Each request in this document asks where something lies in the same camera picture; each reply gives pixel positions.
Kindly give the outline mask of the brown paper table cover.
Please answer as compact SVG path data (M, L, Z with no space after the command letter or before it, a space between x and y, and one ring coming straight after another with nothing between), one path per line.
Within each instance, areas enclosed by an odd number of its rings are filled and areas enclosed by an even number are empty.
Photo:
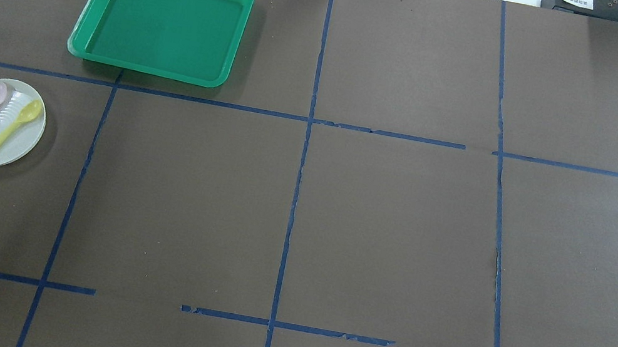
M71 55L85 3L0 0L0 347L618 347L618 23L255 0L199 88Z

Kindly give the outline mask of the green plastic tray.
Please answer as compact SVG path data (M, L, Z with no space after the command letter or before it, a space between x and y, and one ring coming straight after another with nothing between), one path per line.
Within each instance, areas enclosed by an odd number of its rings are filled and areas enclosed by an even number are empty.
M255 0L88 0L73 56L216 88L235 63Z

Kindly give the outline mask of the yellow plastic spoon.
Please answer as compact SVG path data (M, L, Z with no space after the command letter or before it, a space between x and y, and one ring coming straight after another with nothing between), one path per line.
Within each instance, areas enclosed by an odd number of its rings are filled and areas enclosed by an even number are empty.
M37 117L40 117L40 115L43 114L43 111L44 104L40 99L35 99L34 101L32 100L25 105L24 108L22 108L18 113L17 118L0 132L0 148L3 143L6 143L7 139L18 130L18 128L21 128L21 126L24 126L24 124L28 122L35 121Z

